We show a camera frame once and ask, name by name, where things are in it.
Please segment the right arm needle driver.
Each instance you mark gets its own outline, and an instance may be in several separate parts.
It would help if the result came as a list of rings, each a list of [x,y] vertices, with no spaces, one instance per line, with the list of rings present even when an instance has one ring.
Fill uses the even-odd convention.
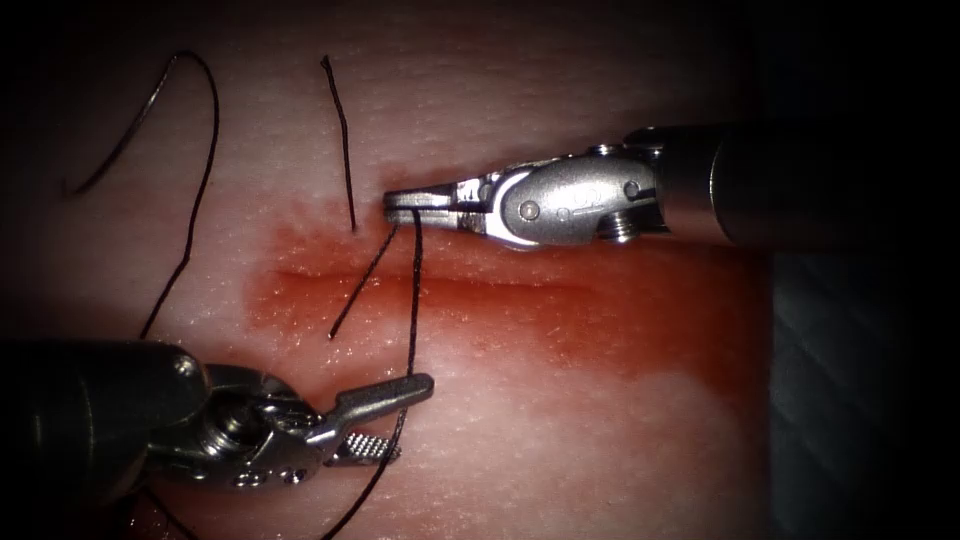
[[[493,175],[483,233],[516,249],[624,243],[667,231],[657,202],[658,142],[601,144]]]

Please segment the right arm needle driver jaw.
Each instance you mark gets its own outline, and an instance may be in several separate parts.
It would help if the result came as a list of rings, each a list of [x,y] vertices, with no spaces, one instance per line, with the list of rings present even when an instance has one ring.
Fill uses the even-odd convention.
[[[487,212],[452,208],[428,208],[416,206],[386,206],[385,219],[393,225],[437,228],[485,234]]]
[[[457,209],[484,202],[487,181],[479,177],[427,187],[389,191],[383,195],[385,208]]]

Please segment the left arm needle driver jaw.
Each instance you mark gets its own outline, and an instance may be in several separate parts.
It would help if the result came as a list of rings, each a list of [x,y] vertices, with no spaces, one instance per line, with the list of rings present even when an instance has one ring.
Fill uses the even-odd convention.
[[[392,464],[401,455],[401,448],[397,444],[391,445],[389,438],[354,432],[333,452],[328,459],[328,466],[377,466],[384,458],[387,458],[388,464]]]
[[[333,408],[321,413],[308,431],[308,445],[338,447],[354,428],[426,401],[434,390],[435,381],[426,373],[344,390],[336,395]]]

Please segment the left arm needle driver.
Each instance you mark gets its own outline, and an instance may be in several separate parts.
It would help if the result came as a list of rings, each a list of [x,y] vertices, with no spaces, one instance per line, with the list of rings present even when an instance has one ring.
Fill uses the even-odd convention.
[[[149,441],[146,470],[201,489],[273,489],[311,479],[323,453],[305,442],[319,415],[283,380],[209,364],[200,409]]]

